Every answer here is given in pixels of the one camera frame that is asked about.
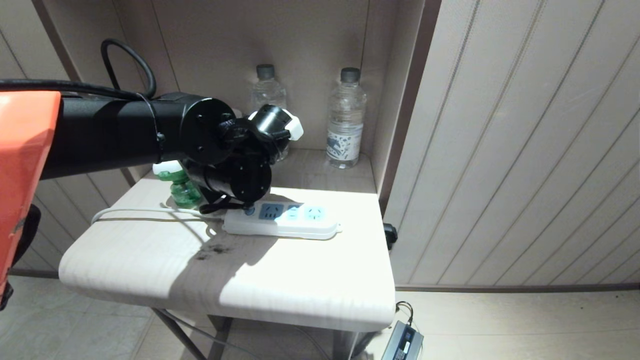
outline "power strip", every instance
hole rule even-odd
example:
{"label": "power strip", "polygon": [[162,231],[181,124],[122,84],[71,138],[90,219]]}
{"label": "power strip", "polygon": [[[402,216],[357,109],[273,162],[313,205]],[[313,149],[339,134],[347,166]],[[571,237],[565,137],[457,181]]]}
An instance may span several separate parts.
{"label": "power strip", "polygon": [[324,206],[257,201],[250,210],[227,210],[222,229],[236,235],[327,240],[340,231],[340,224]]}

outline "bottle label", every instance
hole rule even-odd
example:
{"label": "bottle label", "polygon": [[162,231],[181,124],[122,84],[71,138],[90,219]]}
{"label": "bottle label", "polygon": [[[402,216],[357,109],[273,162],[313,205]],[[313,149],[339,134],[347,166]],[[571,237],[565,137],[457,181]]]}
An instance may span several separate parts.
{"label": "bottle label", "polygon": [[355,135],[340,135],[327,131],[326,153],[331,158],[342,161],[355,160],[360,153],[362,133]]}

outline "table leg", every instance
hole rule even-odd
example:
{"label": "table leg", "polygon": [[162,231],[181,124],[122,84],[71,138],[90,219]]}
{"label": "table leg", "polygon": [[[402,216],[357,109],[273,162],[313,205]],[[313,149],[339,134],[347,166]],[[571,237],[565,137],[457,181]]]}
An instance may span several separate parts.
{"label": "table leg", "polygon": [[[229,338],[229,331],[231,330],[231,323],[233,318],[218,315],[207,315],[209,321],[216,329],[216,339],[226,342]],[[225,351],[225,346],[219,343],[213,343],[211,351],[209,352],[209,360],[222,359],[222,353]]]}
{"label": "table leg", "polygon": [[198,347],[193,343],[193,341],[189,339],[189,336],[187,336],[187,334],[185,334],[184,331],[182,331],[182,328],[178,326],[178,323],[173,321],[173,319],[171,319],[169,316],[166,316],[162,311],[158,309],[155,309],[152,307],[151,310],[153,310],[154,313],[157,315],[157,317],[159,317],[160,320],[162,320],[162,322],[169,328],[169,330],[171,330],[173,335],[175,335],[175,337],[178,338],[178,340],[180,340],[180,342],[184,345],[184,347],[186,347],[187,350],[191,352],[191,355],[193,355],[193,357],[195,357],[196,360],[207,360],[207,358],[202,354],[200,349],[198,349]]}
{"label": "table leg", "polygon": [[333,331],[333,360],[349,360],[353,354],[359,332]]}

